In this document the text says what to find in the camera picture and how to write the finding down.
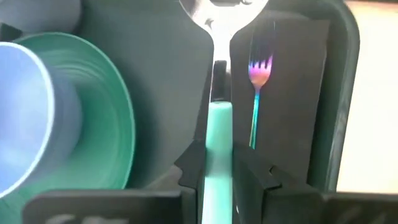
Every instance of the white surface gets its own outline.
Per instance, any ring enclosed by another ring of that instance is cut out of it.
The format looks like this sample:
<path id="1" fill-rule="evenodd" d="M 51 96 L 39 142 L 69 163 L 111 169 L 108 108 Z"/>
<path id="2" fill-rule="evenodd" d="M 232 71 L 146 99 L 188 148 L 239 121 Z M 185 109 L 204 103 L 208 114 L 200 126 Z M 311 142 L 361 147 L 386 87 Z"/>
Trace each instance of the white surface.
<path id="1" fill-rule="evenodd" d="M 348 4 L 361 50 L 337 190 L 398 193 L 398 4 Z"/>

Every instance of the blue cup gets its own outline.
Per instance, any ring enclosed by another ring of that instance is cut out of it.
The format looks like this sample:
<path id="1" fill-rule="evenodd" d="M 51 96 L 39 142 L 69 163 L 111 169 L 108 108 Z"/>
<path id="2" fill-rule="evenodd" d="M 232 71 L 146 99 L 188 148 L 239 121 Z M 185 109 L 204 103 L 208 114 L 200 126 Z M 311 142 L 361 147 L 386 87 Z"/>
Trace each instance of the blue cup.
<path id="1" fill-rule="evenodd" d="M 75 87 L 57 69 L 0 42 L 0 198 L 66 161 L 81 120 Z"/>

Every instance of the iridescent fork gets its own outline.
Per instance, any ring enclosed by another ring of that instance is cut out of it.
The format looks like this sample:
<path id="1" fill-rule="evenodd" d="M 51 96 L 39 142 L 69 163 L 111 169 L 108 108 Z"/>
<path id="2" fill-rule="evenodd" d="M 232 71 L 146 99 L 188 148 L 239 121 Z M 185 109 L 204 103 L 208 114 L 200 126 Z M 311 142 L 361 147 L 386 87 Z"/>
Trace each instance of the iridescent fork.
<path id="1" fill-rule="evenodd" d="M 261 88 L 267 83 L 271 71 L 272 71 L 272 61 L 274 59 L 273 54 L 271 56 L 266 56 L 270 51 L 269 43 L 264 43 L 264 33 L 261 32 L 264 29 L 256 26 L 254 28 L 252 40 L 251 40 L 251 48 L 250 48 L 250 59 L 249 59 L 249 78 L 254 87 L 254 106 L 253 106 L 253 117 L 251 123 L 251 132 L 250 132 L 250 147 L 253 149 L 256 148 L 256 134 L 257 134 L 257 119 L 259 116 L 259 104 L 260 104 L 260 91 Z"/>

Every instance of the teal handle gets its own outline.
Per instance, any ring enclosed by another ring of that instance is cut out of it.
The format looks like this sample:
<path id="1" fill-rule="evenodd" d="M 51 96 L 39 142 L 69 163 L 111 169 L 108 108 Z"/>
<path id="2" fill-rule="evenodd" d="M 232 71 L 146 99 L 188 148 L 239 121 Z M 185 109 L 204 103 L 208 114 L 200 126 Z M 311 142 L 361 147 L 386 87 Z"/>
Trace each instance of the teal handle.
<path id="1" fill-rule="evenodd" d="M 260 92 L 256 91 L 254 97 L 253 117 L 251 121 L 250 147 L 256 149 L 257 121 L 259 117 Z"/>
<path id="2" fill-rule="evenodd" d="M 232 103 L 209 104 L 202 224 L 232 224 Z"/>

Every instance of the green plate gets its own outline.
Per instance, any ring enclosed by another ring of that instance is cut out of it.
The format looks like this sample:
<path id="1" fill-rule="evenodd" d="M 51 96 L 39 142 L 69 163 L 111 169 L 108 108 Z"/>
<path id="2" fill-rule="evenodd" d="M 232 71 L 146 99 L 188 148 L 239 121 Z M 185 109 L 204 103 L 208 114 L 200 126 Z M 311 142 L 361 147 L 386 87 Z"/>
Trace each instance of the green plate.
<path id="1" fill-rule="evenodd" d="M 47 33 L 16 40 L 76 86 L 83 108 L 80 141 L 68 162 L 0 200 L 0 224 L 20 224 L 32 197 L 53 189 L 123 189 L 134 157 L 135 124 L 127 88 L 113 63 L 91 43 Z"/>

